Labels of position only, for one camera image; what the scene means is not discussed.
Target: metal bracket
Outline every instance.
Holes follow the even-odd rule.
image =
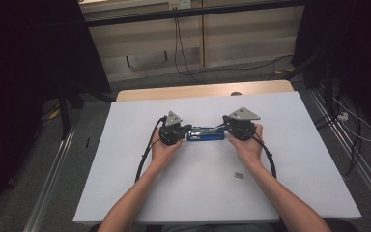
[[[241,107],[240,109],[234,111],[230,115],[228,115],[230,118],[233,118],[237,121],[242,120],[259,120],[261,119],[260,116],[254,114],[253,112],[249,111],[249,109],[245,107]]]
[[[177,114],[173,113],[173,111],[170,110],[170,112],[168,112],[167,120],[165,121],[165,126],[170,127],[174,124],[181,123],[182,121],[182,118],[180,118],[179,116],[177,116]]]

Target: white table surface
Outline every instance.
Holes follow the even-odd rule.
[[[244,106],[261,117],[278,181],[323,218],[361,218],[297,92],[251,96],[121,101],[111,105],[98,151],[73,221],[100,222],[133,185],[156,121],[173,110],[183,125],[215,127]],[[151,160],[149,156],[143,171]],[[263,164],[269,168],[265,154]],[[235,172],[243,179],[235,178]],[[157,178],[137,222],[252,222],[278,215],[234,147],[222,141],[187,142]]]

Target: black cable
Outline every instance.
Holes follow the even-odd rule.
[[[273,78],[273,76],[275,75],[275,63],[279,60],[282,60],[283,58],[287,58],[287,57],[292,57],[294,55],[286,55],[286,56],[280,56],[280,57],[276,57],[275,59],[273,59],[272,61],[272,74],[270,77],[268,77],[267,80],[271,80]]]
[[[179,38],[179,39],[180,39],[180,46],[182,47],[183,59],[184,59],[184,61],[185,61],[185,68],[186,68],[187,72],[189,73],[189,74],[186,74],[186,75],[190,75],[190,76],[191,76],[191,77],[192,77],[196,82],[198,82],[198,83],[200,83],[200,84],[207,84],[207,83],[205,83],[205,82],[202,82],[202,81],[196,79],[196,78],[194,77],[194,75],[189,71],[188,64],[186,63],[185,50],[184,50],[184,48],[183,48],[182,34],[181,34],[181,31],[180,31],[180,22],[179,22],[179,19],[178,19],[178,18],[174,18],[174,20],[175,20],[175,22],[176,22],[176,51],[175,51],[175,54],[174,54],[174,63],[175,63],[175,65],[176,65],[177,72],[179,72],[179,74],[184,75],[182,72],[180,72],[179,67],[177,66],[177,40],[178,40],[178,38]]]
[[[174,18],[175,19],[175,23],[176,23],[176,48],[175,48],[175,53],[174,53],[174,64],[176,65],[176,70],[179,74],[181,75],[190,75],[195,81],[199,82],[199,83],[202,83],[202,84],[206,84],[200,80],[197,80],[194,76],[196,74],[199,74],[199,73],[207,73],[207,72],[215,72],[215,71],[250,71],[250,70],[257,70],[257,69],[261,69],[261,68],[264,68],[266,66],[269,66],[269,65],[272,65],[274,64],[276,61],[279,61],[283,58],[286,58],[286,57],[293,57],[294,55],[285,55],[285,56],[279,56],[279,57],[276,57],[275,59],[273,59],[272,62],[269,62],[265,65],[262,65],[262,66],[257,66],[257,67],[251,67],[251,68],[222,68],[222,69],[214,69],[214,70],[203,70],[203,71],[197,71],[197,72],[191,72],[188,68],[188,65],[187,65],[187,62],[186,62],[186,57],[185,57],[185,54],[184,54],[184,47],[183,47],[183,41],[182,41],[182,35],[181,35],[181,29],[180,29],[180,22],[179,22],[179,19],[176,17]],[[177,43],[178,43],[178,40],[180,39],[180,46],[182,48],[182,53],[183,53],[183,59],[185,61],[185,67],[187,69],[187,72],[184,73],[184,72],[181,72],[179,70],[179,67],[177,65],[177,50],[178,50],[178,47],[177,47]]]
[[[353,104],[354,104],[354,107],[355,107],[355,114],[357,115],[357,120],[355,119],[354,115],[352,115],[352,114],[351,114],[351,117],[352,117],[352,120],[354,121],[354,123],[357,126],[357,136],[354,140],[354,143],[352,144],[351,163],[349,165],[348,171],[345,173],[345,177],[347,177],[352,172],[352,170],[355,168],[355,166],[357,165],[357,161],[360,158],[360,150],[361,150],[361,147],[362,147],[362,140],[360,139],[361,123],[360,123],[360,120],[358,119],[359,118],[359,110],[358,110],[358,107],[357,107],[357,105],[355,103],[355,100],[353,98],[352,98],[352,101],[353,101]],[[358,148],[357,148],[357,153],[354,155],[354,151],[355,151],[357,143],[359,143],[359,145],[358,145]]]
[[[256,138],[255,135],[251,136],[251,137],[258,144],[260,144],[261,147],[264,148],[265,154],[267,154],[268,161],[270,162],[272,176],[276,179],[276,168],[275,168],[275,163],[273,162],[272,153],[270,152],[270,150],[268,150],[268,148],[265,146],[265,144],[259,138]]]
[[[340,91],[339,91],[339,95],[337,96],[337,97],[334,97],[334,96],[332,96],[333,98],[335,98],[337,101],[340,101],[340,99],[342,98],[342,95],[343,95],[343,91],[341,90],[342,88],[340,88]],[[335,115],[329,120],[329,121],[327,121],[327,122],[325,122],[324,124],[322,124],[322,125],[320,125],[320,126],[317,126],[316,127],[316,129],[318,130],[318,129],[320,129],[320,128],[323,128],[323,127],[325,127],[325,126],[327,126],[327,125],[329,125],[329,124],[331,124],[331,123],[333,123],[336,119],[337,119],[337,117],[338,117],[338,115],[339,115],[339,112],[340,112],[340,105],[337,103],[336,104],[336,108],[335,108],[336,110],[336,112],[335,112]],[[321,118],[321,119],[319,119],[319,120],[317,120],[316,122],[314,122],[314,125],[316,125],[317,123],[319,123],[319,122],[321,122],[324,118],[326,118],[328,115],[326,114],[323,118]]]
[[[166,117],[164,116],[164,117],[158,119],[158,121],[157,121],[155,127],[153,128],[153,132],[152,132],[152,136],[150,137],[149,144],[147,144],[146,151],[144,151],[143,156],[141,156],[141,161],[140,161],[140,164],[138,165],[138,168],[137,168],[137,174],[136,174],[136,176],[135,176],[135,181],[134,181],[135,183],[136,183],[136,182],[138,181],[138,179],[140,178],[140,175],[141,175],[141,169],[143,169],[144,161],[146,160],[147,155],[149,155],[149,152],[150,152],[150,150],[152,149],[153,145],[155,145],[155,143],[158,142],[158,140],[157,140],[156,142],[154,142],[154,143],[152,144],[153,137],[154,137],[154,135],[155,135],[155,133],[156,133],[157,126],[158,126],[158,124],[159,124],[160,122],[164,122],[165,118],[166,118]]]

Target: small sticker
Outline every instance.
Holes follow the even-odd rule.
[[[234,177],[235,178],[239,178],[239,179],[243,179],[243,174],[242,173],[239,173],[239,172],[235,172],[234,173]]]

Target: forearm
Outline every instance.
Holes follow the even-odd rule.
[[[261,163],[247,166],[289,231],[330,231],[322,218],[280,184]]]
[[[143,206],[149,190],[161,168],[150,165],[141,178],[123,195],[109,211],[99,232],[129,231],[132,222]]]

